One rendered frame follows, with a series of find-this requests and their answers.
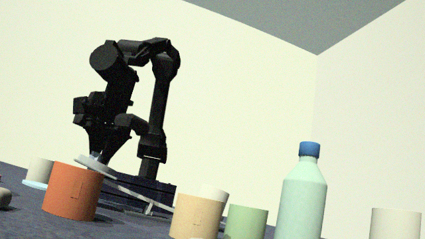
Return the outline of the white round dish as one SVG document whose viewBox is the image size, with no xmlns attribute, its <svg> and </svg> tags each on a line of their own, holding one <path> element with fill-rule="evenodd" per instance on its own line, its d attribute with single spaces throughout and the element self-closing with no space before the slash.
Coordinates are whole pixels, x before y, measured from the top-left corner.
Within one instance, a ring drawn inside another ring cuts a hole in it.
<svg viewBox="0 0 425 239">
<path fill-rule="evenodd" d="M 42 191 L 46 191 L 47 187 L 48 187 L 48 185 L 42 184 L 42 183 L 36 182 L 36 181 L 23 180 L 22 184 L 33 187 L 33 188 L 38 189 L 38 190 L 42 190 Z"/>
</svg>

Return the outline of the orange cylinder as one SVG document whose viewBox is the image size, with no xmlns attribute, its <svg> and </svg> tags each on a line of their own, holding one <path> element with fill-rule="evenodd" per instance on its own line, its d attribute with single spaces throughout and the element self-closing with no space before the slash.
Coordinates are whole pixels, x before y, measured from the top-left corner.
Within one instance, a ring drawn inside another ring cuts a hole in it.
<svg viewBox="0 0 425 239">
<path fill-rule="evenodd" d="M 93 221 L 104 177 L 55 161 L 41 209 L 67 219 Z"/>
</svg>

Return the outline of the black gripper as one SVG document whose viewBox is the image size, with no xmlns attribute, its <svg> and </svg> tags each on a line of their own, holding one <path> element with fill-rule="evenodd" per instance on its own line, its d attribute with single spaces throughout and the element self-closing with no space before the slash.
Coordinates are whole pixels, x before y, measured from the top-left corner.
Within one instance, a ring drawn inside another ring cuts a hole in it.
<svg viewBox="0 0 425 239">
<path fill-rule="evenodd" d="M 76 114 L 73 124 L 83 127 L 89 139 L 90 153 L 95 151 L 101 153 L 101 164 L 107 162 L 116 154 L 117 150 L 124 145 L 130 136 L 131 130 L 142 137 L 148 136 L 149 125 L 144 119 L 135 114 L 127 114 L 128 106 L 133 105 L 131 94 L 123 89 L 108 86 L 102 92 L 104 99 L 111 94 L 112 112 L 110 118 L 102 117 L 102 114 L 95 114 L 96 119 L 91 118 L 91 114 Z"/>
</svg>

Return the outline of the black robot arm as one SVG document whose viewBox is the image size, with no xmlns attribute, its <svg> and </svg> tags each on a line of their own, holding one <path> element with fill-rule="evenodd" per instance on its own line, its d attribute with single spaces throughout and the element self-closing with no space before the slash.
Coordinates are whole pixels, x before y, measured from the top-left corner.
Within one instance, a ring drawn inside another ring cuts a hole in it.
<svg viewBox="0 0 425 239">
<path fill-rule="evenodd" d="M 139 77 L 137 71 L 129 66 L 144 67 L 149 61 L 152 63 L 155 84 L 148 136 L 140 136 L 138 141 L 137 157 L 142 161 L 139 173 L 135 176 L 157 181 L 159 163 L 166 164 L 167 161 L 167 136 L 163 124 L 170 83 L 181 66 L 179 51 L 173 47 L 171 40 L 162 37 L 143 41 L 106 40 L 91 52 L 89 59 L 91 67 L 107 82 L 106 87 L 123 89 L 131 95 Z M 93 91 L 89 96 L 76 97 L 73 99 L 73 114 L 91 114 L 94 119 L 97 118 L 95 114 L 102 114 L 102 117 L 110 118 L 113 100 L 111 96 L 108 94 L 104 99 L 102 92 Z"/>
</svg>

